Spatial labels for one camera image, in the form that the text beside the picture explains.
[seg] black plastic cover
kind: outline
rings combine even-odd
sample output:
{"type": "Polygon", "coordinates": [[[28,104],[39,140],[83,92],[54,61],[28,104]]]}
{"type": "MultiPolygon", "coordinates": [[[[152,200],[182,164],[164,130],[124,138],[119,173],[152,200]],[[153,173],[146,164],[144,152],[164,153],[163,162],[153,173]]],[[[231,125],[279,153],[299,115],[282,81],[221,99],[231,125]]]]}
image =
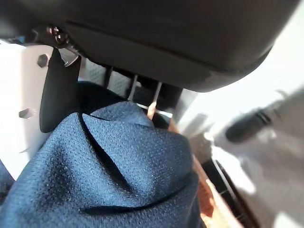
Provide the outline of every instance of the black plastic cover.
{"type": "Polygon", "coordinates": [[[61,27],[96,63],[197,91],[230,84],[254,70],[299,2],[10,1],[61,27]]]}

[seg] white plastic panel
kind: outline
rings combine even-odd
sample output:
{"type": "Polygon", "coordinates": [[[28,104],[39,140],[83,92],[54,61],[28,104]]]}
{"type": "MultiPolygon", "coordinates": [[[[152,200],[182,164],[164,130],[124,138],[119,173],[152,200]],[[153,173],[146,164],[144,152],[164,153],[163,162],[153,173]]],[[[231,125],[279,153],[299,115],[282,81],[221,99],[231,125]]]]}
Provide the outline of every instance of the white plastic panel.
{"type": "Polygon", "coordinates": [[[14,179],[48,136],[39,127],[48,62],[37,61],[52,53],[45,45],[0,45],[0,159],[14,179]]]}

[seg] blue fabric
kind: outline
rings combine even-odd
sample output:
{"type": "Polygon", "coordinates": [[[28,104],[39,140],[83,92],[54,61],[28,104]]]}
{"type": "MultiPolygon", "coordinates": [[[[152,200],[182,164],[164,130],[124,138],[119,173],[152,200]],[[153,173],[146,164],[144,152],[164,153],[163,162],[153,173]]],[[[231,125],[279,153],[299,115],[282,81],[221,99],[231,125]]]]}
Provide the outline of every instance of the blue fabric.
{"type": "Polygon", "coordinates": [[[0,227],[202,227],[187,140],[117,103],[65,118],[13,184],[0,227]]]}

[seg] screw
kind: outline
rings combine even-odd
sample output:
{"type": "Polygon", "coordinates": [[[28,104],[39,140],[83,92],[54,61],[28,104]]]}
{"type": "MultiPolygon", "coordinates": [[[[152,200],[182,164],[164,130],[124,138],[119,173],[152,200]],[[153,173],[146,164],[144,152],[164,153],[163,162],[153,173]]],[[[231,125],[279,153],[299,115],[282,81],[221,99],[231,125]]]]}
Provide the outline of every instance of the screw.
{"type": "Polygon", "coordinates": [[[47,63],[48,63],[48,57],[46,54],[40,55],[38,57],[38,60],[37,60],[38,66],[40,66],[41,68],[44,68],[47,66],[47,63]]]}

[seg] hexagonal bolt head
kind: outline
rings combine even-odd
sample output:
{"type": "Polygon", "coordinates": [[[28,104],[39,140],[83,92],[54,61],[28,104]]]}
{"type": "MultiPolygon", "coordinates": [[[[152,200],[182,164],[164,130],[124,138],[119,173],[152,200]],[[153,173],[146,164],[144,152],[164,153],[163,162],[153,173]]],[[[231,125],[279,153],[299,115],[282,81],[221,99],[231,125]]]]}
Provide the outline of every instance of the hexagonal bolt head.
{"type": "Polygon", "coordinates": [[[41,68],[46,67],[47,64],[48,64],[48,57],[47,57],[47,55],[46,55],[46,54],[40,55],[40,56],[38,57],[37,64],[38,64],[38,66],[40,66],[41,68]]]}

